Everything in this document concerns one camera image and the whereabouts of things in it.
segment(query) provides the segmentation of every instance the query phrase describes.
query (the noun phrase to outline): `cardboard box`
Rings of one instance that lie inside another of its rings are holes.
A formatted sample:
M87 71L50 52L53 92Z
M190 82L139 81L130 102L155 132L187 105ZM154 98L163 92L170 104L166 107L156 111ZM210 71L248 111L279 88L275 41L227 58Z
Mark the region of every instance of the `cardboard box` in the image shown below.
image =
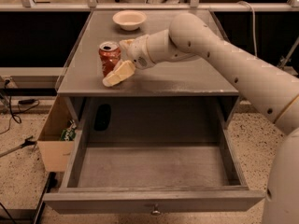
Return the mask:
M64 98L57 97L37 139L45 169L48 172L64 172L74 141L60 141L62 131L69 127L72 117Z

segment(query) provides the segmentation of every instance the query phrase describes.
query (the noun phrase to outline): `white cable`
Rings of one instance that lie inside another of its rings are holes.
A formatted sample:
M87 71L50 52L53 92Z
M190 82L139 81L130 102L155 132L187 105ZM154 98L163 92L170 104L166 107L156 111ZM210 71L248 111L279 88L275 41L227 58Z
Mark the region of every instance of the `white cable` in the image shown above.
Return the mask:
M252 7L251 4L249 4L248 2L245 2L245 1L240 1L240 2L238 2L238 4L247 6L252 11L252 23L253 23L253 25L252 25L252 35L253 35L254 54L255 54L256 57L258 57L258 51L257 51L257 45L256 45L255 11L254 11L254 8Z

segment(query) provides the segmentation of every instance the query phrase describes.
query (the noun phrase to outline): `can top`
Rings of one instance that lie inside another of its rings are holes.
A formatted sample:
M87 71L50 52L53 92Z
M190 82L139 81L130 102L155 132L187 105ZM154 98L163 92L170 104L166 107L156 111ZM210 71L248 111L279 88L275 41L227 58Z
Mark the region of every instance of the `can top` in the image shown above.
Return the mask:
M104 51L113 51L119 47L118 43L115 41L106 41L100 45L100 49Z

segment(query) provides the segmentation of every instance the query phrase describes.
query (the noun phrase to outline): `power outlet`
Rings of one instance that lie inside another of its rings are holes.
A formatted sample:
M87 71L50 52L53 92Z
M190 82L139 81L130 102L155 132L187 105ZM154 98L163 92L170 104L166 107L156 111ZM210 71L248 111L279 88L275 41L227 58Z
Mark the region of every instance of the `power outlet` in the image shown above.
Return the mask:
M11 76L1 76L1 78L3 79L4 82L6 82L6 80L9 80L9 83L7 84L7 88L18 88L17 84L15 83L15 81Z

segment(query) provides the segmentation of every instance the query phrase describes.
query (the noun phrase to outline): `gray tabletop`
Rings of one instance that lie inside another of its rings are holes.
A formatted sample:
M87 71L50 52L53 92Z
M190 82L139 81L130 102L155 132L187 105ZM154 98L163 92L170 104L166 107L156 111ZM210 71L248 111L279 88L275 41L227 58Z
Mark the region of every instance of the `gray tabletop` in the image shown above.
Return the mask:
M179 13L192 12L217 35L220 31L206 10L143 10L147 20L132 32L123 31L112 17L118 10L94 11L58 90L62 96L195 96L237 95L231 86L208 62L199 58L178 63L159 63L135 74L121 84L107 88L102 84L102 63L99 45L108 40L121 41L167 29Z

